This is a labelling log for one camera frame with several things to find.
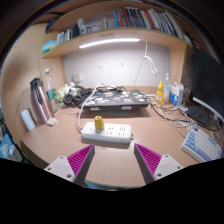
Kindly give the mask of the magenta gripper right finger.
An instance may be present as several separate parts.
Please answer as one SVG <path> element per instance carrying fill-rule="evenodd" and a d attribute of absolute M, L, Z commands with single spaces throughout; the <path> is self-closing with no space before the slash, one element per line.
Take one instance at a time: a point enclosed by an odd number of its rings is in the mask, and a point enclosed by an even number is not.
<path fill-rule="evenodd" d="M 169 154 L 160 155 L 137 143 L 134 144 L 134 155 L 146 184 L 183 169 Z"/>

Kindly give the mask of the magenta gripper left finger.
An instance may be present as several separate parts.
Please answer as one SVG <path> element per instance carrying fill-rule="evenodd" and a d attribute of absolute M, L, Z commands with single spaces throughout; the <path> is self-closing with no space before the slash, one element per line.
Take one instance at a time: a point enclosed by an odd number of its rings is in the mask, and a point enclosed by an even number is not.
<path fill-rule="evenodd" d="M 45 171 L 76 185 L 84 186 L 85 178 L 94 155 L 95 147 L 91 144 L 68 157 L 59 156 L 45 168 Z"/>

